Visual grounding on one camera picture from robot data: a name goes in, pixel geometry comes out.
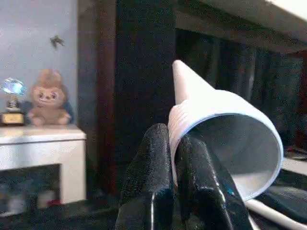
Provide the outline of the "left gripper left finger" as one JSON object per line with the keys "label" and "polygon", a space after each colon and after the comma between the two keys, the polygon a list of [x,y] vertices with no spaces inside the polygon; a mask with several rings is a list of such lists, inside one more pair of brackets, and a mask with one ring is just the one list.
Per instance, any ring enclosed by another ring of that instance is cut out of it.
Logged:
{"label": "left gripper left finger", "polygon": [[145,132],[127,168],[117,230],[169,230],[174,189],[168,128],[154,124]]}

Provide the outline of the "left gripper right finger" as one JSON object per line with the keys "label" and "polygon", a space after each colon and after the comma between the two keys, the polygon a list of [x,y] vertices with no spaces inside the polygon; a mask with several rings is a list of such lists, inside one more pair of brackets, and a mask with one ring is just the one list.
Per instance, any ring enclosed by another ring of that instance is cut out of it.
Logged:
{"label": "left gripper right finger", "polygon": [[248,211],[232,176],[196,134],[180,141],[175,166],[181,219],[187,230],[250,230]]}

